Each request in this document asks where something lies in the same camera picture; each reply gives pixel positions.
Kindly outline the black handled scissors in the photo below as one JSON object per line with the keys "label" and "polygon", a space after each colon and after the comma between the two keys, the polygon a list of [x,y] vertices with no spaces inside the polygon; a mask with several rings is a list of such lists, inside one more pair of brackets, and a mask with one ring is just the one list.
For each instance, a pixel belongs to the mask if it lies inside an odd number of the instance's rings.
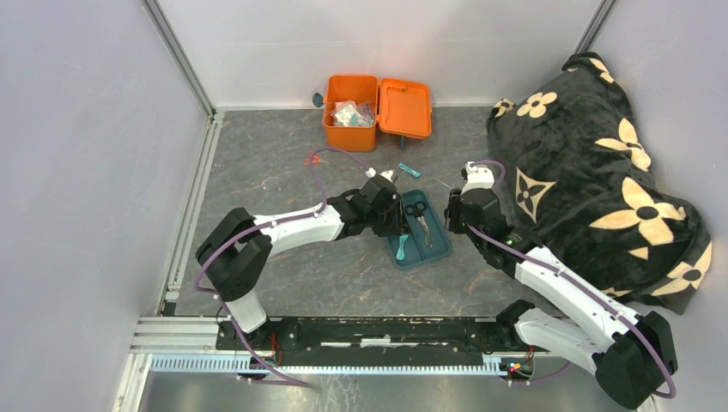
{"label": "black handled scissors", "polygon": [[419,224],[422,228],[422,231],[425,234],[425,245],[428,248],[432,248],[433,247],[432,234],[431,234],[431,230],[429,228],[429,225],[428,225],[426,217],[425,217],[425,211],[427,209],[428,209],[427,204],[422,200],[407,204],[404,207],[405,214],[414,216],[416,218],[416,220],[419,222]]}

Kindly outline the teal plastic tray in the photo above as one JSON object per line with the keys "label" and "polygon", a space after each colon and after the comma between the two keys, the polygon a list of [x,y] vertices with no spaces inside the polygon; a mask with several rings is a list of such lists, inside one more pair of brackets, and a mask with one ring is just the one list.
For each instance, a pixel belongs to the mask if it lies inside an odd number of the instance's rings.
{"label": "teal plastic tray", "polygon": [[416,218],[411,215],[406,215],[404,212],[403,217],[409,225],[410,232],[405,246],[406,258],[402,262],[398,262],[395,259],[398,237],[400,235],[386,238],[386,245],[395,266],[400,270],[410,270],[449,256],[452,249],[450,241],[447,238],[443,224],[440,222],[440,218],[437,216],[434,207],[430,204],[425,192],[421,190],[408,191],[402,195],[402,199],[404,207],[407,204],[419,200],[427,204],[428,209],[425,211],[425,217],[431,230],[433,247],[428,248],[425,245],[425,234]]}

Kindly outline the teal sachet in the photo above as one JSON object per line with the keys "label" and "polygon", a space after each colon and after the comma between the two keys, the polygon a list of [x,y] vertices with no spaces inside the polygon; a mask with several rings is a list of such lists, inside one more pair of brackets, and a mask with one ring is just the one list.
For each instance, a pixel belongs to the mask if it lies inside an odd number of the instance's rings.
{"label": "teal sachet", "polygon": [[421,175],[422,175],[421,172],[415,170],[412,167],[407,166],[406,164],[404,164],[402,162],[399,162],[398,163],[397,168],[400,169],[400,170],[402,170],[403,172],[407,173],[408,175],[410,175],[414,179],[419,179],[421,177]]}
{"label": "teal sachet", "polygon": [[408,233],[405,233],[398,237],[397,252],[395,255],[395,259],[398,262],[402,262],[406,258],[405,246],[409,236],[410,235]]}

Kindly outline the orange handled small scissors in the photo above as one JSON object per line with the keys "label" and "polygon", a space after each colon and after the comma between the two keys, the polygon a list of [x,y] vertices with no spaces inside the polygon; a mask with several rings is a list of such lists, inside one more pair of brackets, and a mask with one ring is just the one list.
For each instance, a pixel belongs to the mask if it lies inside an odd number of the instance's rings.
{"label": "orange handled small scissors", "polygon": [[303,161],[303,164],[308,167],[318,164],[329,164],[329,161],[322,159],[318,152],[309,151]]}

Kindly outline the orange medicine kit box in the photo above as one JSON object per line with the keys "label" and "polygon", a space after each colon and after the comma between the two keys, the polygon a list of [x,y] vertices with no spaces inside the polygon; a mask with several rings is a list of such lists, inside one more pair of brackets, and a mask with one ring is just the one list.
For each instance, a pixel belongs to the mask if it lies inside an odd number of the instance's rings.
{"label": "orange medicine kit box", "polygon": [[[432,133],[432,106],[426,84],[371,75],[334,75],[328,80],[322,124],[329,146],[351,152],[370,152],[377,133],[424,140]],[[331,116],[336,102],[353,101],[374,118],[371,127],[341,127]]]}

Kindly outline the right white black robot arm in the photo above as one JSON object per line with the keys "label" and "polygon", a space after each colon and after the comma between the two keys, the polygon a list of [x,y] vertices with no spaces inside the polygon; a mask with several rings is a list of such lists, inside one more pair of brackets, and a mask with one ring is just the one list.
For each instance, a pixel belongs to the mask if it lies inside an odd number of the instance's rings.
{"label": "right white black robot arm", "polygon": [[509,227],[490,189],[452,189],[444,211],[448,231],[468,237],[484,260],[531,288],[557,307],[555,318],[518,300],[496,318],[497,342],[507,350],[524,344],[543,348],[591,374],[599,387],[626,409],[651,396],[676,395],[678,369],[669,322],[642,315],[613,293],[602,293],[538,246]]}

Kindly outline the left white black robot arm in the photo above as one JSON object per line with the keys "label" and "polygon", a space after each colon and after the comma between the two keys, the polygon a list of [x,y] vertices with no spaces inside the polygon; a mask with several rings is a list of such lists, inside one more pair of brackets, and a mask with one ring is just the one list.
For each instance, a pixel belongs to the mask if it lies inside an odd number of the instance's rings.
{"label": "left white black robot arm", "polygon": [[332,242],[371,230],[380,238],[408,230],[392,170],[375,173],[360,189],[326,198],[308,209],[280,215],[252,215],[231,210],[197,248],[200,278],[238,325],[237,338],[248,349],[270,338],[268,316],[256,292],[267,261],[313,243]]}

